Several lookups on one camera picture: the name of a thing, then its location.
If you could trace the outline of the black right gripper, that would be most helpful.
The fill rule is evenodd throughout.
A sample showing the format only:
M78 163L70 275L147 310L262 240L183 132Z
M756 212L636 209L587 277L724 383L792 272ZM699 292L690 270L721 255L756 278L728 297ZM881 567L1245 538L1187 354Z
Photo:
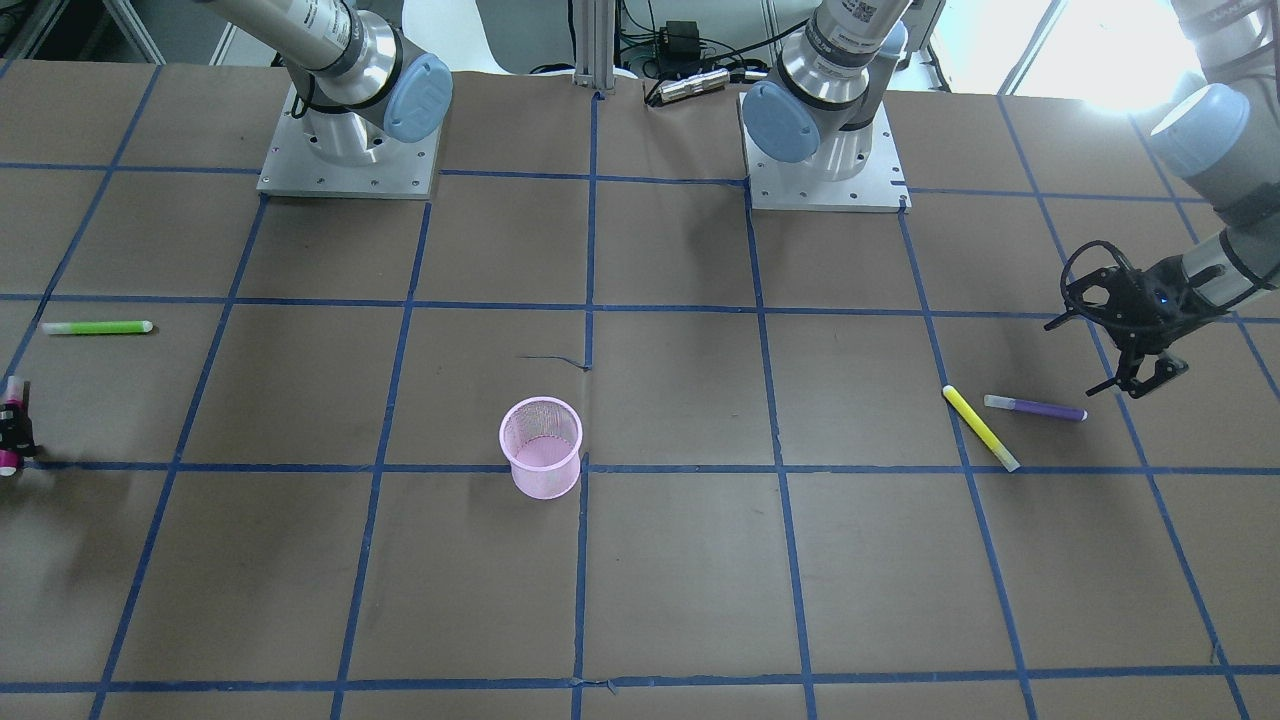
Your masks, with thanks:
M27 457L38 455L33 424L26 406L18 400L4 400L1 410L1 465L20 466Z

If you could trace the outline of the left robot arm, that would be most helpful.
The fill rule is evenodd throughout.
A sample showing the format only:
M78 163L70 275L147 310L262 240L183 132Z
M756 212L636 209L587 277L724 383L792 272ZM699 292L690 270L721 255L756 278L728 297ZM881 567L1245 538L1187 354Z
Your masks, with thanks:
M823 1L787 32L771 73L744 95L746 137L776 161L813 159L844 131L867 128L881 108L886 61L902 54L905 1ZM1061 325L1102 327L1119 350L1103 383L1142 398L1185 373L1171 346L1277 288L1277 4L1175 1L1204 86L1155 126L1149 146L1222 223L1215 238L1133 266L1112 263L1076 281L1062 275Z

